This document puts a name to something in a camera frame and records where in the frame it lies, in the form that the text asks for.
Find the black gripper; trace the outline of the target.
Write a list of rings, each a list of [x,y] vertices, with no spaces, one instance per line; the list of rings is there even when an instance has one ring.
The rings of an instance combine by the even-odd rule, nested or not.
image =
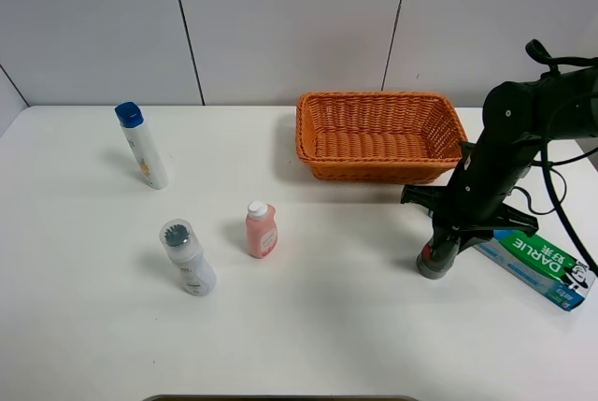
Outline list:
[[[496,230],[535,235],[537,218],[504,203],[531,167],[531,146],[478,141],[464,144],[463,152],[447,186],[405,185],[400,203],[431,209],[434,234],[453,234],[462,242],[489,241]]]

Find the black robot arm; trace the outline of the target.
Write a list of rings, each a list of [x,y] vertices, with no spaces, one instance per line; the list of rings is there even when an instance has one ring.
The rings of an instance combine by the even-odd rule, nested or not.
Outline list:
[[[500,84],[486,97],[482,133],[477,142],[462,143],[448,184],[407,185],[402,203],[432,212],[436,241],[488,240],[495,230],[534,235],[536,217],[504,201],[546,142],[596,136],[596,93],[596,67]]]

